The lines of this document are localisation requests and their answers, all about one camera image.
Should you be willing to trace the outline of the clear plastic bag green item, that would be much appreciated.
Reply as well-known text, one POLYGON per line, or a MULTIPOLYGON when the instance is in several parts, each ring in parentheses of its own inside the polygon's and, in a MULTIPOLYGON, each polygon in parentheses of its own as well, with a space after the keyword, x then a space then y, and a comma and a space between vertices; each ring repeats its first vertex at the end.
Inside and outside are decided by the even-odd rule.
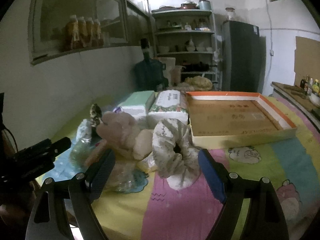
POLYGON ((75 143, 69 155, 71 164, 83 167, 92 150, 92 141, 97 136, 95 127, 89 119, 84 119, 76 131, 75 143))

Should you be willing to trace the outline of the pink plush toy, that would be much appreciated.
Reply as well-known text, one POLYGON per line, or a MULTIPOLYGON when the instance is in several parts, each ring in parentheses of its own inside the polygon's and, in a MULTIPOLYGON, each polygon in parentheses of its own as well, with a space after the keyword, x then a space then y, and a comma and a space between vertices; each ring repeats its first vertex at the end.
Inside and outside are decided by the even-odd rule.
POLYGON ((125 112, 105 112, 96 132, 103 145, 127 160, 143 160, 152 152, 153 130, 141 129, 125 112))

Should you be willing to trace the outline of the white grey patterned scrunchie cloth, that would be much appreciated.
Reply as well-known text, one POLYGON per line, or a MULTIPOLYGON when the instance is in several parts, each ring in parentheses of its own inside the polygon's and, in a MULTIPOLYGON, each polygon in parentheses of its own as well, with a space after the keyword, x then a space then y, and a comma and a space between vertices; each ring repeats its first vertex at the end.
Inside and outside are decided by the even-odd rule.
POLYGON ((200 176, 199 149, 193 146, 190 127, 178 119, 162 119, 153 130, 152 153, 158 175, 170 188, 190 187, 200 176))

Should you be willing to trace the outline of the yellow white tissue packet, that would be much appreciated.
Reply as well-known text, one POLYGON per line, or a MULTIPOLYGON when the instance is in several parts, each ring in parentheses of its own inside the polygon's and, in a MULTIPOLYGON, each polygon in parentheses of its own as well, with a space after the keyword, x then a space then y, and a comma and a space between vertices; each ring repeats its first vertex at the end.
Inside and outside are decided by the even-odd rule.
POLYGON ((157 165, 155 163, 153 152, 151 152, 146 158, 137 163, 137 167, 144 173, 152 173, 157 170, 157 165))

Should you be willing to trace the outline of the leopard print scrunchie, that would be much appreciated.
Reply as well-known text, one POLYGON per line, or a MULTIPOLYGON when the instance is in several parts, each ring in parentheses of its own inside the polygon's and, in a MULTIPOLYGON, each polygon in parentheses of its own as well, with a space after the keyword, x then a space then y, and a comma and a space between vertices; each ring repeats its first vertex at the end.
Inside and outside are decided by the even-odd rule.
POLYGON ((102 111, 101 108, 94 103, 89 110, 90 118, 91 118, 91 129, 92 129, 92 137, 97 136, 97 126, 101 124, 102 121, 102 111))

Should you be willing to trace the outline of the colourful cartoon bed sheet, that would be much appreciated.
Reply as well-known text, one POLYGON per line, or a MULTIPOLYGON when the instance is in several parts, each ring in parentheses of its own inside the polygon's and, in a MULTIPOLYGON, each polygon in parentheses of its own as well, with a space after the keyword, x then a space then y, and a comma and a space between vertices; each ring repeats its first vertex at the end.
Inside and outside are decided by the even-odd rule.
POLYGON ((38 239, 300 239, 319 211, 319 133, 283 103, 191 92, 190 124, 161 120, 151 167, 110 150, 43 176, 38 239))

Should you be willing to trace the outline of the orange cardboard box tray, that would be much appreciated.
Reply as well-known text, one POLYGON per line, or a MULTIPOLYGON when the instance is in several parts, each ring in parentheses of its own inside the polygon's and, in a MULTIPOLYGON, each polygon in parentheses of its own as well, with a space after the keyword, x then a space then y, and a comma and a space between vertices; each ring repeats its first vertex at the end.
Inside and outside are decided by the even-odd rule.
POLYGON ((297 126, 259 93, 188 92, 192 142, 207 149, 278 142, 295 137, 297 126))

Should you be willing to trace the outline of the mint green tissue box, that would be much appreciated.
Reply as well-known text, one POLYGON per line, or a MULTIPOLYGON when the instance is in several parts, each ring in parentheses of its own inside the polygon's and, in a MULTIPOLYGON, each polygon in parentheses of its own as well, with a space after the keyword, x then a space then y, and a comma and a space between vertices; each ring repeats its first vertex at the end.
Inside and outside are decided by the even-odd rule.
POLYGON ((138 120, 146 118, 155 98, 155 93, 152 90, 133 92, 118 107, 122 112, 130 114, 138 120))

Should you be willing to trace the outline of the wooden kitchen counter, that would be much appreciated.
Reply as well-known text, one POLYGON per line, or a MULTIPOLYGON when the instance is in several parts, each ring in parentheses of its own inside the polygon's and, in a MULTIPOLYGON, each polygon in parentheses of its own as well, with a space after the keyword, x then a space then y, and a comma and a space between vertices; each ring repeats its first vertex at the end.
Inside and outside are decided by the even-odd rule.
POLYGON ((304 94, 304 90, 297 86, 271 82, 273 97, 281 97, 299 109, 319 132, 319 106, 304 94))

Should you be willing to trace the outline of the orange drink bottle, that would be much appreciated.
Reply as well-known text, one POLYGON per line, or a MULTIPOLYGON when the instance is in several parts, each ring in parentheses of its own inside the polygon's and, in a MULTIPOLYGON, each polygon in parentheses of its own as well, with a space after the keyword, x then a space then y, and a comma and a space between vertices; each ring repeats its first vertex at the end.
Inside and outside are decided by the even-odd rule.
POLYGON ((94 21, 91 17, 88 17, 86 20, 86 28, 87 28, 87 44, 89 47, 96 47, 97 41, 95 39, 95 25, 94 21))
POLYGON ((80 16, 78 18, 78 28, 79 28, 79 37, 80 37, 81 44, 84 48, 86 48, 88 32, 86 27, 86 21, 83 16, 80 16))
POLYGON ((65 26, 66 39, 65 47, 66 50, 73 50, 80 48, 80 36, 79 36, 79 25, 76 15, 71 15, 69 21, 65 26))
POLYGON ((97 42, 97 46, 104 45, 104 41, 101 34, 101 25, 98 19, 94 20, 94 40, 97 42))

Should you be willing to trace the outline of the white bowl on counter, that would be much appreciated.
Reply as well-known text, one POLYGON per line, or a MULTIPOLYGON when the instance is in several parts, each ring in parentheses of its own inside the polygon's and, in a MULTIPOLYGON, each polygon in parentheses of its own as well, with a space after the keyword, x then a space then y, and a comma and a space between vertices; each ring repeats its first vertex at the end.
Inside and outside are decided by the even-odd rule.
POLYGON ((309 101, 315 106, 320 107, 320 97, 318 96, 318 94, 311 93, 309 95, 309 101))

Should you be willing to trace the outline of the yellow oil bottle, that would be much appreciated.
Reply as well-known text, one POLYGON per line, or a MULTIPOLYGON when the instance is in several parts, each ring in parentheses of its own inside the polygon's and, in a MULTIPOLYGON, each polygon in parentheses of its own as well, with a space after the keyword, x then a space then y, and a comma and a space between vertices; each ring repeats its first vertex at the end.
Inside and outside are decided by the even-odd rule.
POLYGON ((312 91, 314 94, 319 94, 319 80, 315 79, 312 85, 312 91))

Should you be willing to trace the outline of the green water jug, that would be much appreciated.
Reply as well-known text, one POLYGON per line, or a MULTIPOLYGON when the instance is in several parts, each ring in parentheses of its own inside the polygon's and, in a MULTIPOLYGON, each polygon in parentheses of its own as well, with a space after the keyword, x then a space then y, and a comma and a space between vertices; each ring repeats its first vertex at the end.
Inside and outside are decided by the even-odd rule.
POLYGON ((150 57, 147 38, 140 40, 140 46, 144 59, 137 63, 133 69, 138 90, 153 90, 154 92, 165 90, 169 86, 169 81, 163 74, 165 65, 150 57))

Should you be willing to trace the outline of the floral white tissue pack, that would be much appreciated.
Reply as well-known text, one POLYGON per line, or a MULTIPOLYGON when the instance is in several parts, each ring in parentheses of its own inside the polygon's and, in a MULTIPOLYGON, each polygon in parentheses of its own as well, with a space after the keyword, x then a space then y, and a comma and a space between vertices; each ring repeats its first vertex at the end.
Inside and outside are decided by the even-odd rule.
POLYGON ((185 93, 178 90, 165 90, 157 94, 147 114, 148 126, 155 128, 162 119, 178 119, 188 124, 188 106, 185 93))

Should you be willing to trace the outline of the glass cabinet window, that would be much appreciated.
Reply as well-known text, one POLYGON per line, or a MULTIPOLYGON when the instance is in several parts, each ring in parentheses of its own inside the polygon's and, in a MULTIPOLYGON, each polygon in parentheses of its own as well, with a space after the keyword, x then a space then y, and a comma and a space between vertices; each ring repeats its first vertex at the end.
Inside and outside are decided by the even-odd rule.
POLYGON ((127 44, 126 9, 126 0, 31 0, 31 64, 74 51, 127 44))

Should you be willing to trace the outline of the yellow woven basket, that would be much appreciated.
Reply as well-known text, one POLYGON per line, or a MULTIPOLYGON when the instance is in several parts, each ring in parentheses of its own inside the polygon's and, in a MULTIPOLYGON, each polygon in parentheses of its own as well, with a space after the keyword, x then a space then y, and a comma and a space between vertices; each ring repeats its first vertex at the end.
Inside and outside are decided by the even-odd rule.
POLYGON ((197 91, 209 91, 213 87, 212 82, 208 78, 202 76, 187 77, 184 82, 197 91))

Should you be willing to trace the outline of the dark refrigerator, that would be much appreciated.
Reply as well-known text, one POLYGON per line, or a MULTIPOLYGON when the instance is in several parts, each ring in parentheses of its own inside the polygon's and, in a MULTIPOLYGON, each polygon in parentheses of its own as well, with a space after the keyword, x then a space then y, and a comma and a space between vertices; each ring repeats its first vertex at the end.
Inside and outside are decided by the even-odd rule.
POLYGON ((257 92, 261 72, 259 28, 248 23, 226 21, 222 33, 222 90, 257 92))

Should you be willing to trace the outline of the metal kitchen shelf rack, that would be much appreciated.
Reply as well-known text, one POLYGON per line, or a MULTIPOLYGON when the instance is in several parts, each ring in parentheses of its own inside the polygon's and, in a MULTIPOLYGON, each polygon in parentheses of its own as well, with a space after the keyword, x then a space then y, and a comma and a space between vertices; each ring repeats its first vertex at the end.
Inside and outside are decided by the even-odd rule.
POLYGON ((172 83, 205 77, 220 90, 222 74, 213 10, 163 7, 152 11, 155 55, 175 59, 172 83))

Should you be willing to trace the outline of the glass jar on fridge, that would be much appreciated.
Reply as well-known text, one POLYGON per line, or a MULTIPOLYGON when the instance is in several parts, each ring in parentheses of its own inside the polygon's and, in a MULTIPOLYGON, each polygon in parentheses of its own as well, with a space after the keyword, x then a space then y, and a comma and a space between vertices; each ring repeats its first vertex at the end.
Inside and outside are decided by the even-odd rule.
POLYGON ((235 9, 233 7, 226 7, 225 11, 227 13, 227 19, 229 21, 234 21, 235 20, 235 9))

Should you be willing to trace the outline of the red pan on shelf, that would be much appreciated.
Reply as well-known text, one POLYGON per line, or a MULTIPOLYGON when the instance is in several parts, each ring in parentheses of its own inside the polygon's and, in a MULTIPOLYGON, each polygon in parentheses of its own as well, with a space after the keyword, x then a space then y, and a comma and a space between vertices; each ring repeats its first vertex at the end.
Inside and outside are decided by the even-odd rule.
POLYGON ((191 0, 185 0, 181 6, 180 9, 185 9, 185 10, 189 10, 189 9, 197 9, 197 4, 191 0))

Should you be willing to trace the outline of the teal pot on shelf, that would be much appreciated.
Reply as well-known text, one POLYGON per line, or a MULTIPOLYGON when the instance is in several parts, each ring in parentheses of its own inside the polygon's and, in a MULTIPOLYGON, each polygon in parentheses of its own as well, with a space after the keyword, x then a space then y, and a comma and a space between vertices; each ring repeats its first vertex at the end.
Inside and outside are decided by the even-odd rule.
POLYGON ((209 0, 199 0, 198 5, 200 10, 212 11, 212 5, 209 0))

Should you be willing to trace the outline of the cardboard sheet on wall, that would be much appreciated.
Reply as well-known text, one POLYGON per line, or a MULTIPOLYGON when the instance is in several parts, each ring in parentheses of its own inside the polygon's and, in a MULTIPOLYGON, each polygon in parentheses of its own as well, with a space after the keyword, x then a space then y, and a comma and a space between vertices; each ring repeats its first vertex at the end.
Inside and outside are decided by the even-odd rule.
POLYGON ((296 36, 295 85, 300 86, 302 78, 309 75, 313 80, 320 77, 319 41, 296 36))

